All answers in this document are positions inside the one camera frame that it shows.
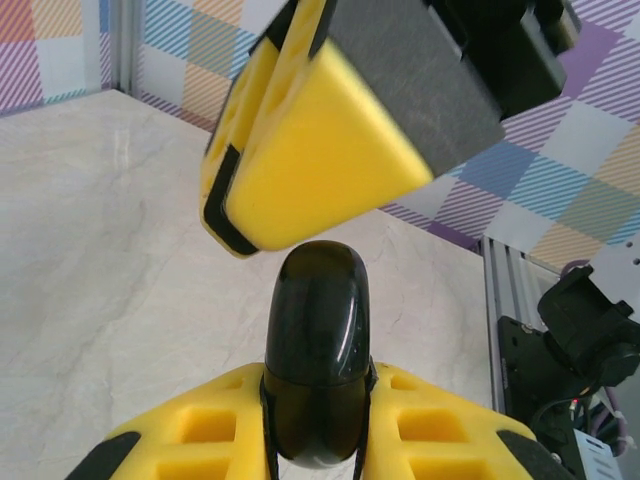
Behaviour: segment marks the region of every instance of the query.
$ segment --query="yellow foam pad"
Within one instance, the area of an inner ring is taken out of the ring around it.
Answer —
[[[260,380],[233,370],[121,425],[141,434],[111,480],[268,480]]]
[[[325,3],[298,2],[280,52],[262,40],[246,67],[249,73],[243,71],[233,87],[203,163],[201,212],[226,146],[240,152],[220,209],[261,250],[290,247],[433,179],[331,40],[310,58]],[[243,83],[249,75],[253,82]],[[229,119],[243,96],[251,97],[251,109],[238,139],[239,124]]]
[[[496,432],[521,423],[377,363],[365,480],[531,480]]]

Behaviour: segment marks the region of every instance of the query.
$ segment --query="checkered backdrop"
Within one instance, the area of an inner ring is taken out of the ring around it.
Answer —
[[[210,130],[282,0],[146,0],[139,98]],[[506,140],[383,208],[471,248],[488,235],[560,268],[640,230],[640,0],[574,0],[579,45],[560,98]]]
[[[110,0],[0,0],[0,115],[111,88]]]

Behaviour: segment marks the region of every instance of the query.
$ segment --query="glossy black handle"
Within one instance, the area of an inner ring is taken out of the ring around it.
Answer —
[[[265,363],[277,452],[307,468],[350,457],[369,406],[369,286],[354,250],[316,241],[289,254],[273,293]]]
[[[369,368],[369,284],[360,256],[315,241],[285,260],[271,302],[267,368],[298,385],[328,387]]]

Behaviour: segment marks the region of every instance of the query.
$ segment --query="black rubber pad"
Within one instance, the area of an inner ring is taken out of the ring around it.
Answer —
[[[126,432],[98,444],[66,480],[109,480],[138,443],[140,436],[138,432]]]
[[[498,432],[498,436],[533,480],[575,480],[538,442],[509,430]]]
[[[253,255],[258,249],[233,226],[223,208],[239,162],[240,152],[233,145],[229,145],[216,179],[213,182],[207,203],[204,206],[203,218],[206,224],[211,227],[211,230],[216,232],[216,235],[231,250],[246,256]]]

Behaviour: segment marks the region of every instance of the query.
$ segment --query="white marble table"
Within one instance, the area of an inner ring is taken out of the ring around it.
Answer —
[[[286,252],[240,261],[200,227],[207,139],[115,91],[0,119],[2,480],[64,478],[116,425],[262,359]],[[367,264],[375,358],[489,406],[481,258],[378,211],[322,237]]]

